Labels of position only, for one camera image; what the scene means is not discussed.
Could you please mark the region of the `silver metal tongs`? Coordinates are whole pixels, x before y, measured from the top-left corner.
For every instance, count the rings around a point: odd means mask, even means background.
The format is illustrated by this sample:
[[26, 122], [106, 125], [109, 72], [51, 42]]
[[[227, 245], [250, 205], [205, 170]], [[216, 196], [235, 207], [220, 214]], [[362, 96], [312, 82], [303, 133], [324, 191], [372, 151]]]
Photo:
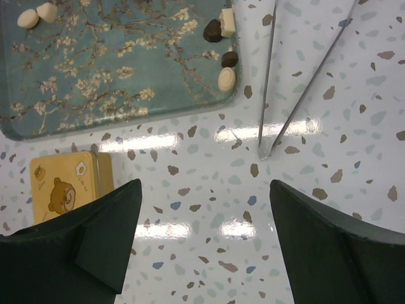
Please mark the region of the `silver metal tongs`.
[[357, 1], [275, 1], [259, 119], [258, 156], [274, 154], [331, 60]]

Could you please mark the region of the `gold metal tin box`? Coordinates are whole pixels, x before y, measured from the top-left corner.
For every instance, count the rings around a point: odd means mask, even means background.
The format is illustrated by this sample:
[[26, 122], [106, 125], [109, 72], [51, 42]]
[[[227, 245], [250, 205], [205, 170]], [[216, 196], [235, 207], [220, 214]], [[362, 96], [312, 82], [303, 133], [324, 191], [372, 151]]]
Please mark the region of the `gold metal tin box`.
[[114, 190], [113, 168], [109, 153], [96, 153], [100, 197]]

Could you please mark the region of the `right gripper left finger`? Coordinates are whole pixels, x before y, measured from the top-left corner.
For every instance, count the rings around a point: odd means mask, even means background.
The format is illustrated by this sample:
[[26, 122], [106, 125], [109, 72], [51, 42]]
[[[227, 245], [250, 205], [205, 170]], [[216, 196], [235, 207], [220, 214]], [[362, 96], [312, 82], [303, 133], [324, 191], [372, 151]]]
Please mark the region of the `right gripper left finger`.
[[1, 303], [114, 303], [142, 204], [131, 180], [41, 224], [1, 236]]

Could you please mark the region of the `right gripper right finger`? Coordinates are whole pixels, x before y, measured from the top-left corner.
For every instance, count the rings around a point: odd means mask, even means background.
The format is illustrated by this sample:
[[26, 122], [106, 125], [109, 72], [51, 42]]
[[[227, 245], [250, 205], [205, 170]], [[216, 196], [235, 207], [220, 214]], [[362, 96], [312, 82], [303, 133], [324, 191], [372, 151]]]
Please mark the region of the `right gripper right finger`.
[[404, 234], [273, 180], [270, 203], [295, 303], [404, 303]]

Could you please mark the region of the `silver metal tin lid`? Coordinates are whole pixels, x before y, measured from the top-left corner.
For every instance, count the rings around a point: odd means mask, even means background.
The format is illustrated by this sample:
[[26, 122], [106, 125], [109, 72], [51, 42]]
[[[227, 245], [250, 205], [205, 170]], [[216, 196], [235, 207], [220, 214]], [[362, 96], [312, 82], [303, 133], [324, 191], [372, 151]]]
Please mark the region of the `silver metal tin lid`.
[[90, 151], [30, 162], [34, 223], [51, 220], [100, 197], [96, 155]]

